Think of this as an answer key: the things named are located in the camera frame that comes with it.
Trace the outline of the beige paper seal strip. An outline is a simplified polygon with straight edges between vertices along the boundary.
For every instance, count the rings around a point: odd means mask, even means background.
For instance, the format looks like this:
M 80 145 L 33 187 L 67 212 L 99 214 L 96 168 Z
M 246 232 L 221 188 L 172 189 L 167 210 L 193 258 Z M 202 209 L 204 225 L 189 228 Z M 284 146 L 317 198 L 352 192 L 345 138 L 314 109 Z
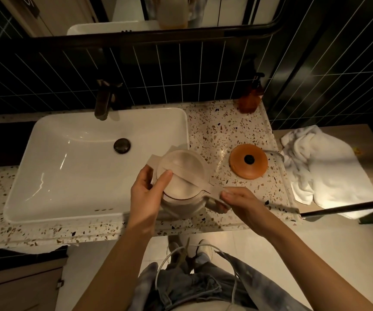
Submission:
M 167 204 L 193 204 L 203 198 L 223 201 L 220 193 L 222 186 L 215 183 L 210 174 L 210 166 L 195 151 L 171 146 L 163 156 L 151 155 L 147 165 L 153 169 L 153 183 L 167 170 L 173 176 L 164 189 L 163 200 Z

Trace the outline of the dark round drain stopper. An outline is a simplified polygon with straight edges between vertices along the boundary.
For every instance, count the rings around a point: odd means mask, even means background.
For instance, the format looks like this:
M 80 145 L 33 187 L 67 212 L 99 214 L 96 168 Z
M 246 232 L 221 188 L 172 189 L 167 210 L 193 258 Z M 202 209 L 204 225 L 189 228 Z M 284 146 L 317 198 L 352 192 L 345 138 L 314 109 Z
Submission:
M 120 138 L 114 142 L 113 149 L 120 155 L 126 154 L 131 149 L 131 142 L 126 138 Z

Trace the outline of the white ceramic sink basin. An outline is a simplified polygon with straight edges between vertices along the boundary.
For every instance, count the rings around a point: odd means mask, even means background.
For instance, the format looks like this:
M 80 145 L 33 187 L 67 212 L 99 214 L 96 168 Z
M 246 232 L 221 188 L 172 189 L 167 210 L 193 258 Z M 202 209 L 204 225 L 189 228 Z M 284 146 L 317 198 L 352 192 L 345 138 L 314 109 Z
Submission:
M 120 138 L 131 142 L 123 155 L 113 149 Z M 188 145 L 188 117 L 179 108 L 112 111 L 104 121 L 91 112 L 45 116 L 33 127 L 3 216 L 11 224 L 120 221 L 149 157 Z

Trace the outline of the black metal rod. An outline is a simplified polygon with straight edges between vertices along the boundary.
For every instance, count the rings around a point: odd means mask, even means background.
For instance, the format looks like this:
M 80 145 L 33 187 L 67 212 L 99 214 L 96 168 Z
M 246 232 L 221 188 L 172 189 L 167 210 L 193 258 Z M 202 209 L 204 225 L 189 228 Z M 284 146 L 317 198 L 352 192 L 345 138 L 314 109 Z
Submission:
M 317 211 L 311 211 L 311 212 L 305 212 L 300 213 L 302 219 L 309 219 L 309 218 L 315 218 L 315 217 L 323 217 L 326 215 L 333 215 L 333 214 L 344 214 L 344 213 L 350 213 L 350 212 L 358 212 L 358 211 L 364 211 L 364 210 L 371 210 L 373 209 L 373 201 L 372 202 L 366 202 L 366 203 L 360 203 L 360 204 L 353 204 L 353 205 L 347 205 L 347 206 L 340 206 L 336 208 L 331 209 L 322 209 Z

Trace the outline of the amber soap pump bottle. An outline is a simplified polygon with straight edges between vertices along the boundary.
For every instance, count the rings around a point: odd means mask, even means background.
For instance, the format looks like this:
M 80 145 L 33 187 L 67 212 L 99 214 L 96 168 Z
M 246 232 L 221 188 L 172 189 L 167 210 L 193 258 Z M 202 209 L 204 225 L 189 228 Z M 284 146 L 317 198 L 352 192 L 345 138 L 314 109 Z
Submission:
M 265 73 L 256 72 L 251 84 L 238 99 L 237 106 L 241 114 L 253 114 L 258 108 L 265 92 L 265 89 L 261 84 L 261 79 L 264 77 Z

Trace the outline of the person's right hand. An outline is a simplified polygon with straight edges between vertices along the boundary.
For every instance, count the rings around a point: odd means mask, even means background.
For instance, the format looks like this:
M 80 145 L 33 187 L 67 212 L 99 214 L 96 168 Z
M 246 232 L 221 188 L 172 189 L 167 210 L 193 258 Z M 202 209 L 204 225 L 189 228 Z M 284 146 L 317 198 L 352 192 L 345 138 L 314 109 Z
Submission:
M 240 195 L 241 206 L 232 211 L 257 235 L 266 237 L 276 217 L 246 187 L 225 187 L 220 195 Z

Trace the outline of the wooden vanity cabinet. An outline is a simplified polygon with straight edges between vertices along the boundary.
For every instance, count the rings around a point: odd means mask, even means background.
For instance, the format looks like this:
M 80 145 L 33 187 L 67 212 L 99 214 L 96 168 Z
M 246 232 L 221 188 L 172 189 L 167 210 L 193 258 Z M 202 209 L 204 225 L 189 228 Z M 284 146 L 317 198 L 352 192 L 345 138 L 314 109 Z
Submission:
M 67 246 L 25 254 L 0 249 L 0 311 L 55 311 Z

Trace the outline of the person's left forearm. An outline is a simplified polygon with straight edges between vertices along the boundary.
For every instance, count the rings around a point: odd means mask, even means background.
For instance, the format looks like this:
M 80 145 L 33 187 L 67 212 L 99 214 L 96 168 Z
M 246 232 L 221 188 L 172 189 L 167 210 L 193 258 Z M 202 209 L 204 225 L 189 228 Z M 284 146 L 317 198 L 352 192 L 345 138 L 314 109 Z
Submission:
M 129 220 L 122 237 L 72 311 L 125 311 L 133 298 L 144 253 L 155 230 L 155 220 Z

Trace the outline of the white left shoe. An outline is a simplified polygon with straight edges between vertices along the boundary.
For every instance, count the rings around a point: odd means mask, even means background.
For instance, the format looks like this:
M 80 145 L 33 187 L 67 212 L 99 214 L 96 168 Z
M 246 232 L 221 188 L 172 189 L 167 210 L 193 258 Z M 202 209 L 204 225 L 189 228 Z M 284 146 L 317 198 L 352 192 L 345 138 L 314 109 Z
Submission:
M 168 258 L 169 262 L 175 262 L 178 259 L 182 249 L 178 249 L 177 251 L 175 250 L 179 247 L 180 245 L 177 242 L 169 241 L 166 253 L 167 255 L 170 255 Z

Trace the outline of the person's blue jeans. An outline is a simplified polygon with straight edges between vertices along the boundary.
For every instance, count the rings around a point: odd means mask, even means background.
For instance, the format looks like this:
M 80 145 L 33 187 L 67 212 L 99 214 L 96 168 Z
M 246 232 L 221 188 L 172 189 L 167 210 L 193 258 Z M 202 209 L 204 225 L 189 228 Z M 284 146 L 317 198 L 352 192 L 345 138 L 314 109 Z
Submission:
M 277 283 L 245 262 L 227 253 L 216 252 L 230 262 L 230 274 L 211 262 L 200 262 L 197 272 L 189 265 L 169 264 L 158 271 L 150 263 L 139 275 L 128 311 L 171 311 L 182 304 L 223 301 L 259 311 L 312 311 Z

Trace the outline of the white crumpled towel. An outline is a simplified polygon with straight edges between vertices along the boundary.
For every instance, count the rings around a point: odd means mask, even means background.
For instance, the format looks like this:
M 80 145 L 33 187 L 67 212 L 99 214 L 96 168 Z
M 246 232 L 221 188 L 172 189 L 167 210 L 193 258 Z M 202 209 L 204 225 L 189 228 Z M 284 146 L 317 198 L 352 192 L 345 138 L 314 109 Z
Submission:
M 323 209 L 373 202 L 373 184 L 346 142 L 317 125 L 281 137 L 284 166 L 294 198 Z

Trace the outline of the white electric kettle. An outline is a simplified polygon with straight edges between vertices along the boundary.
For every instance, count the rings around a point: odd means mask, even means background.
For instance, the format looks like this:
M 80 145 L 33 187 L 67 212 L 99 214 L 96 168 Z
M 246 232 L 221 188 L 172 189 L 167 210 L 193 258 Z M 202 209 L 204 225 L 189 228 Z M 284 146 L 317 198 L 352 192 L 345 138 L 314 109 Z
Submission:
M 193 204 L 181 204 L 181 205 L 175 204 L 175 205 L 173 205 L 173 204 L 165 203 L 165 201 L 163 200 L 163 197 L 162 197 L 161 207 L 168 214 L 170 214 L 172 217 L 174 217 L 176 219 L 187 219 L 187 218 L 197 214 L 203 208 L 210 209 L 210 210 L 212 210 L 216 213 L 219 213 L 219 214 L 224 214 L 227 211 L 229 211 L 229 209 L 226 209 L 226 208 L 223 207 L 223 205 L 220 203 L 220 201 L 216 201 L 212 198 L 203 198 L 200 201 L 196 200 L 195 203 L 193 203 Z

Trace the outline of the white shoe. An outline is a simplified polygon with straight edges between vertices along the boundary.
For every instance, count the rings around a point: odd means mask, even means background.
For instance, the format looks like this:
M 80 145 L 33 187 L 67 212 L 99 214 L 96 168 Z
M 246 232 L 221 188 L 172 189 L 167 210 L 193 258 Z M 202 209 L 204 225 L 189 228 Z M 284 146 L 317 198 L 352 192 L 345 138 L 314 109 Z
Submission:
M 178 259 L 182 249 L 178 249 L 177 251 L 175 250 L 179 247 L 180 245 L 177 242 L 169 241 L 166 253 L 167 255 L 170 255 L 168 258 L 169 262 L 175 262 Z
M 214 250 L 208 240 L 200 240 L 196 249 L 195 259 L 200 262 L 211 262 L 213 259 Z

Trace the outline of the person's right forearm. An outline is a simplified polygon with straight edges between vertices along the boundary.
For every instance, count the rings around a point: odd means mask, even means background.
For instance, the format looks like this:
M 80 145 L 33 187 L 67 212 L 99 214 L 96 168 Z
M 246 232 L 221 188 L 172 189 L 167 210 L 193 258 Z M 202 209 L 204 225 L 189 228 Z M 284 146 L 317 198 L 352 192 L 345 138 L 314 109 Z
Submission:
M 277 217 L 250 220 L 249 226 L 275 248 L 314 311 L 373 311 L 373 303 Z

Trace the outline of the orange round kettle base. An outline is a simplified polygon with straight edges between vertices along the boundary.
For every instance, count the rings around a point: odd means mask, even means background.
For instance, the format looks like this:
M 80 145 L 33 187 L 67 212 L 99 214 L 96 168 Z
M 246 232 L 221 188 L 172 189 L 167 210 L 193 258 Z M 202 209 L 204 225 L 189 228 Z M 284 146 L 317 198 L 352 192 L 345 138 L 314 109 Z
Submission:
M 240 144 L 231 151 L 229 166 L 238 177 L 254 180 L 265 174 L 268 159 L 261 148 L 252 144 Z

